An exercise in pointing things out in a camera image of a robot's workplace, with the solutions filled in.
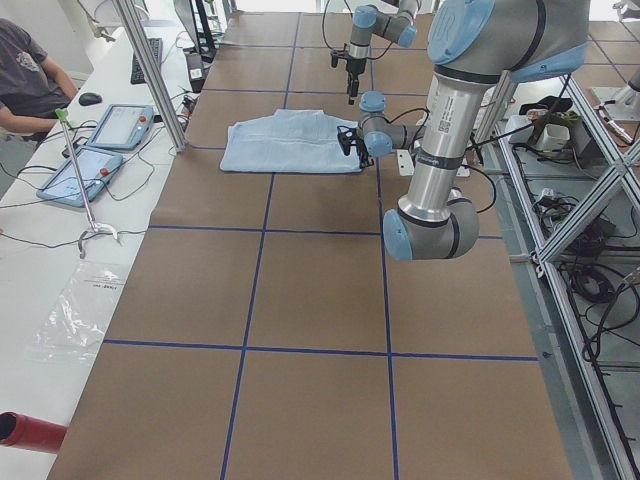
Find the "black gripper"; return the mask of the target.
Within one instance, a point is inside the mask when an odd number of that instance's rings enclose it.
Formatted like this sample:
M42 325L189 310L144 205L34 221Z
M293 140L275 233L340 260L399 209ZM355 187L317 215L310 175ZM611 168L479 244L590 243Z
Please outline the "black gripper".
M332 48L330 51L330 63L336 68L340 60L346 62L348 72L347 95L348 103L354 104L359 93L359 76L364 73L367 63L367 47L345 43L341 49Z
M337 140L345 156L349 156L352 153L352 149L355 149L360 167L371 167L374 165L374 160L369 155L364 140L358 136L356 127L338 125Z

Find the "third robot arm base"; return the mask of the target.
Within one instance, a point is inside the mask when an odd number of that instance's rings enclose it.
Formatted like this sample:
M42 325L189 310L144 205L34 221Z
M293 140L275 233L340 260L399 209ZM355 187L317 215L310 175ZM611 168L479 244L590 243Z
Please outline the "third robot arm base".
M611 116L615 120L639 120L639 78L640 70L628 80L627 85L616 92L613 97Z

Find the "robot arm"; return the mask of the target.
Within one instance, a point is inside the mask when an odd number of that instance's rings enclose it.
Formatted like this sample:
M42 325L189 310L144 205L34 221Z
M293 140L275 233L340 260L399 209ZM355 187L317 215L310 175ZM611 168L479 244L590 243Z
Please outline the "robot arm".
M399 45L408 48L413 43L417 28L416 16L422 6L418 0L386 1L386 4L394 6L397 11L394 14L384 13L373 4L358 6L352 14L351 36L342 48L333 48L330 45L330 63L336 68L340 60L345 62L347 72L346 93L348 104L353 105L359 93L360 76L364 74L369 62L373 62L383 56L371 55L371 40L374 36L389 42L389 45Z
M371 39L408 47L416 36L417 1L397 1L388 15L373 5L355 10L349 44L331 53L345 60L348 95L363 115L340 128L345 154L361 164L406 149L415 161L408 192L383 218L386 249L397 260L450 259L464 255L479 235L473 204L455 187L485 92L509 72L516 83L558 77L584 62L590 4L587 1L447 1L428 35L434 65L423 126L396 125L384 115L385 98L358 92Z

